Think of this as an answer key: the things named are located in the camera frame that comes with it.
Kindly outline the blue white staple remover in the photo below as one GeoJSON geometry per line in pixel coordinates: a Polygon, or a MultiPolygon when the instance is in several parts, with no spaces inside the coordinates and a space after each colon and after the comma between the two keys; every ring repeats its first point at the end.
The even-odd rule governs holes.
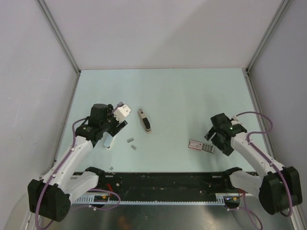
{"type": "Polygon", "coordinates": [[[111,136],[109,133],[107,133],[107,136],[106,136],[106,139],[104,141],[104,148],[107,149],[107,150],[110,150],[112,145],[113,145],[113,142],[115,140],[115,137],[111,136]]]}

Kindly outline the red white staple box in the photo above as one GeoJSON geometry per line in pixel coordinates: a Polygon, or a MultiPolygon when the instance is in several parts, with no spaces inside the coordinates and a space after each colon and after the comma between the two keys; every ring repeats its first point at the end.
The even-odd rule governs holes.
{"type": "Polygon", "coordinates": [[[214,146],[193,140],[189,141],[188,148],[194,150],[202,150],[208,153],[214,153],[214,146]]]}

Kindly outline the beige black stapler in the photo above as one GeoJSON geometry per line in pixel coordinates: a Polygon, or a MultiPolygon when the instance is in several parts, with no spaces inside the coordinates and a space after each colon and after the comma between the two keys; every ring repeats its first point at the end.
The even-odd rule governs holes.
{"type": "Polygon", "coordinates": [[[138,110],[140,119],[142,121],[143,124],[143,128],[145,130],[146,133],[151,133],[152,129],[151,129],[151,124],[146,116],[146,114],[144,113],[144,111],[142,109],[138,110]]]}

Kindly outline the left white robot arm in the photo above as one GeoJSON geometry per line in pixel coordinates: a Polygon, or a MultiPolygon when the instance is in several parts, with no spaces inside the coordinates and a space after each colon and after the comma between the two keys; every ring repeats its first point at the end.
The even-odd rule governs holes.
{"type": "Polygon", "coordinates": [[[28,187],[29,209],[35,214],[39,229],[39,217],[61,222],[71,205],[83,194],[94,189],[99,192],[106,186],[103,170],[90,167],[73,178],[81,161],[90,153],[105,133],[114,137],[126,125],[131,113],[127,104],[96,103],[90,115],[72,125],[72,142],[55,165],[41,179],[33,179],[28,187]]]}

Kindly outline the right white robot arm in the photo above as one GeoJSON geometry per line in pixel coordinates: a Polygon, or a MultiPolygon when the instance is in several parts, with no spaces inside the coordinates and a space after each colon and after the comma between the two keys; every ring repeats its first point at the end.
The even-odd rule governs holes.
{"type": "Polygon", "coordinates": [[[224,113],[211,117],[212,128],[204,136],[224,155],[238,152],[252,166],[257,175],[251,175],[234,167],[223,172],[221,186],[226,192],[235,189],[257,197],[264,210],[270,215],[283,213],[303,202],[298,170],[285,167],[272,156],[260,150],[251,139],[252,132],[238,120],[224,113]]]}

